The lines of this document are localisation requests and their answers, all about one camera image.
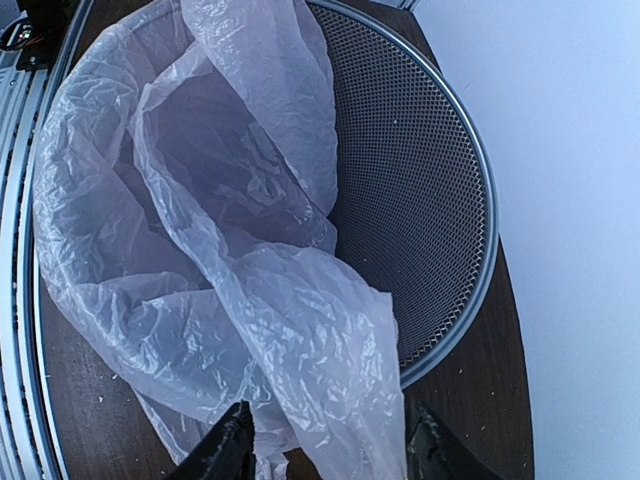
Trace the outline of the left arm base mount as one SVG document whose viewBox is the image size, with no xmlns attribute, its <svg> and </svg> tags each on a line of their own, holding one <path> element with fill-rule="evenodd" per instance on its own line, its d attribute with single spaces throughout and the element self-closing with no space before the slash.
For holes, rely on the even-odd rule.
<svg viewBox="0 0 640 480">
<path fill-rule="evenodd" d="M 17 53 L 17 70 L 52 68 L 78 7 L 78 1 L 10 1 L 21 16 L 1 21 L 1 52 Z"/>
</svg>

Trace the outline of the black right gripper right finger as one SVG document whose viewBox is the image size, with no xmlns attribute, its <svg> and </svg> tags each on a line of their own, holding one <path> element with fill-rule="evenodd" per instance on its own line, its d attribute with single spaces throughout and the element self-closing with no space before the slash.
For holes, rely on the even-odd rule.
<svg viewBox="0 0 640 480">
<path fill-rule="evenodd" d="M 498 480 L 423 401 L 406 406 L 406 457 L 409 479 Z"/>
</svg>

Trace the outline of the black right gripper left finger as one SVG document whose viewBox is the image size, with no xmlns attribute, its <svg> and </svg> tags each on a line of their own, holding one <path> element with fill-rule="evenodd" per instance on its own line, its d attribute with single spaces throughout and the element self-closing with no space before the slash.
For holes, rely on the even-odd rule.
<svg viewBox="0 0 640 480">
<path fill-rule="evenodd" d="M 255 428 L 247 401 L 234 403 L 166 480 L 254 479 Z"/>
</svg>

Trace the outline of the pink plastic trash bag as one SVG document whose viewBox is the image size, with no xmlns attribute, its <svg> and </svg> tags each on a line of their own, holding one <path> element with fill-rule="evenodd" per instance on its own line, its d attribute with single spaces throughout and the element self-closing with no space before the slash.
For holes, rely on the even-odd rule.
<svg viewBox="0 0 640 480">
<path fill-rule="evenodd" d="M 301 1 L 154 1 L 105 29 L 37 146 L 49 294 L 175 462 L 249 403 L 260 479 L 406 473 L 392 299 L 335 255 L 333 71 Z"/>
</svg>

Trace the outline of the grey mesh trash bin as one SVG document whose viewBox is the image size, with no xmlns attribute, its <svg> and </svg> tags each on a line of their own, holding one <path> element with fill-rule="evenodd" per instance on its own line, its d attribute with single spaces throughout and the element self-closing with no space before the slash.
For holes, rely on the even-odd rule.
<svg viewBox="0 0 640 480">
<path fill-rule="evenodd" d="M 305 4 L 334 76 L 335 255 L 391 296 L 402 378 L 461 324 L 486 277 L 495 245 L 486 164 L 422 59 L 346 9 Z"/>
</svg>

